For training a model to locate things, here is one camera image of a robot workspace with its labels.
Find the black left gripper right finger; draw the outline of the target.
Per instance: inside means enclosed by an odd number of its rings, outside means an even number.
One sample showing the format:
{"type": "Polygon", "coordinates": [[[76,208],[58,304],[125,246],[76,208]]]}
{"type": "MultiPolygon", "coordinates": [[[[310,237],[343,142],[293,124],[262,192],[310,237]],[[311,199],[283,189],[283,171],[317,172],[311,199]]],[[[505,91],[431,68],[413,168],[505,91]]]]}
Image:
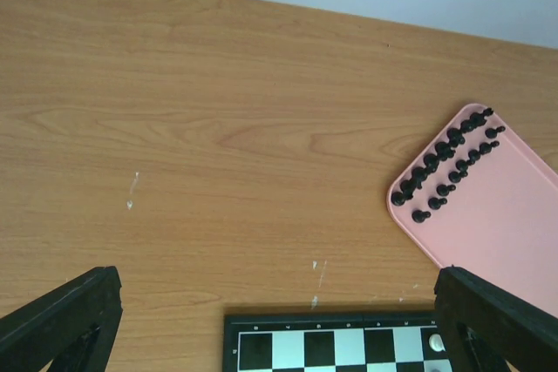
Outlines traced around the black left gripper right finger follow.
{"type": "Polygon", "coordinates": [[[556,371],[557,319],[462,267],[439,271],[435,319],[454,371],[556,371]]]}

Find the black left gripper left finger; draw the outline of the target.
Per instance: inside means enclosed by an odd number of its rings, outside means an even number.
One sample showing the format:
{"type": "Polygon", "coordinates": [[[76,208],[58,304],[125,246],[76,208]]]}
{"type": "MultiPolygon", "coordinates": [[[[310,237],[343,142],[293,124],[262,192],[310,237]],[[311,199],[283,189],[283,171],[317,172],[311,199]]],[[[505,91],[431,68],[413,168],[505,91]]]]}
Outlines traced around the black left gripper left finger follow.
{"type": "Polygon", "coordinates": [[[2,371],[104,371],[123,314],[115,266],[95,267],[1,319],[2,371]]]}

